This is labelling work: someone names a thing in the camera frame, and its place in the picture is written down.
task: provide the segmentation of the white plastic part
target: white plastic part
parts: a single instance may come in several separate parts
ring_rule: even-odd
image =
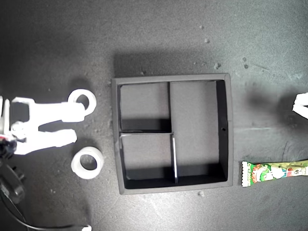
[[[26,142],[17,142],[15,154],[25,155],[27,153],[51,147],[62,147],[77,140],[76,132],[72,129],[59,130],[55,132],[38,131],[27,135]]]
[[[248,163],[246,161],[243,161],[242,166],[243,166],[242,186],[248,187]]]
[[[298,94],[294,101],[293,111],[308,119],[308,93]]]
[[[82,155],[90,155],[92,156],[96,163],[97,167],[94,170],[87,170],[85,169],[80,162],[81,156]],[[104,165],[104,158],[103,154],[98,150],[97,148],[94,147],[85,147],[81,149],[76,155],[74,156],[72,163],[71,163],[71,168],[72,171],[76,173],[77,176],[79,176],[82,179],[93,179],[99,175],[101,172],[101,169]]]
[[[77,103],[77,95],[86,95],[89,99],[89,108],[87,112],[82,103]],[[9,131],[9,112],[10,101],[6,100],[4,104],[4,116],[0,120],[0,129],[9,135],[13,135],[24,141],[17,141],[15,154],[25,155],[35,150],[50,147],[62,147],[76,142],[77,135],[72,129],[65,129],[56,132],[41,132],[39,127],[54,121],[63,122],[81,122],[85,116],[94,111],[96,107],[96,98],[88,90],[75,90],[70,95],[69,102],[62,103],[35,103],[33,99],[16,97],[13,103],[24,103],[29,106],[29,120],[27,122],[17,121],[11,126]]]
[[[84,114],[84,116],[87,116],[94,112],[97,104],[96,97],[91,91],[85,89],[77,89],[69,95],[67,101],[69,103],[77,103],[78,98],[82,95],[86,96],[89,100],[88,108],[86,109]]]
[[[81,231],[92,231],[91,225],[88,225],[87,227],[82,228]]]
[[[3,109],[3,133],[4,135],[10,135],[10,101],[4,101]]]

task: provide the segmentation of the dust speck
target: dust speck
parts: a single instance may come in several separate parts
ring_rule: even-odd
[[[218,68],[220,68],[221,67],[221,64],[220,63],[215,63],[215,65],[214,65],[214,68],[217,70]]]
[[[203,191],[198,192],[198,196],[204,197],[204,196],[205,196],[205,195],[204,195],[204,192],[203,192]]]

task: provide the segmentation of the green wrapper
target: green wrapper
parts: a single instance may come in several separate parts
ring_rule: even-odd
[[[259,181],[284,177],[308,176],[308,160],[281,163],[252,164],[242,162],[242,186],[248,187]]]

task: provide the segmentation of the small hole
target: small hole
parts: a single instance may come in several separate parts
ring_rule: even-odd
[[[86,170],[95,170],[97,168],[97,162],[91,155],[82,155],[80,163]]]
[[[89,99],[85,95],[80,95],[76,100],[77,103],[82,103],[85,106],[85,109],[89,106]]]

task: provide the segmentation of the snack wrapper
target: snack wrapper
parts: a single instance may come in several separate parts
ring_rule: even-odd
[[[308,176],[308,160],[280,163],[252,164],[243,161],[242,186],[248,187],[259,181],[284,177]]]

